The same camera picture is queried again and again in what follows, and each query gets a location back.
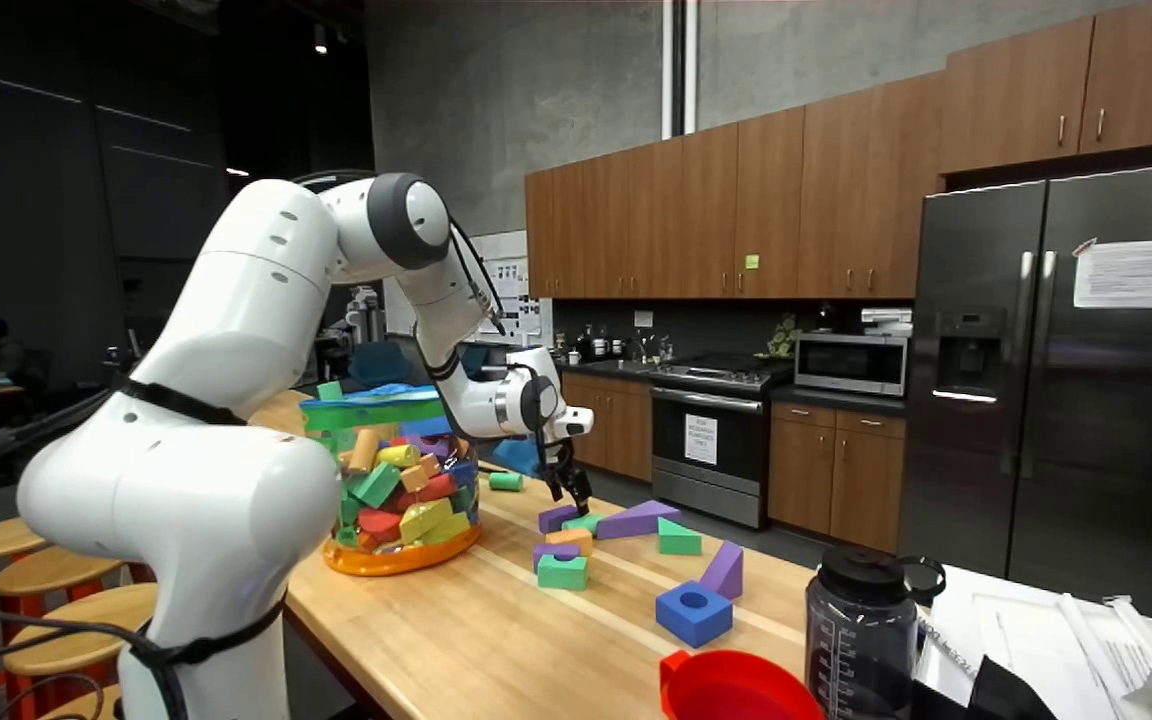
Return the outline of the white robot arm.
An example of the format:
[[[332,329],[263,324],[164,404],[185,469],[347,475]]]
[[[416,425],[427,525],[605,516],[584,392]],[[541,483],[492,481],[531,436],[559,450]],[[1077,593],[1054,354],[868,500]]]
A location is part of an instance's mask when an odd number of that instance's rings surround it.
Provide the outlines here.
[[[30,531],[154,581],[150,623],[114,659],[123,720],[289,720],[282,585],[327,534],[338,469],[250,410],[301,380],[327,293],[362,280],[406,295],[456,432],[563,442],[590,426],[544,346],[495,380],[465,371],[458,343],[492,314],[487,274],[430,182],[245,182],[154,343],[14,487]]]

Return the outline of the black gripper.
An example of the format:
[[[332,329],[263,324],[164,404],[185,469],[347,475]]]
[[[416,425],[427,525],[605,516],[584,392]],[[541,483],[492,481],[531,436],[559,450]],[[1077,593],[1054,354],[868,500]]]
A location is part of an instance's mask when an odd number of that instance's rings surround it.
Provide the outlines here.
[[[573,487],[576,512],[589,512],[590,487],[579,483],[579,465],[576,465],[576,442],[573,439],[556,439],[544,448],[544,481],[550,500],[563,500],[563,487]]]

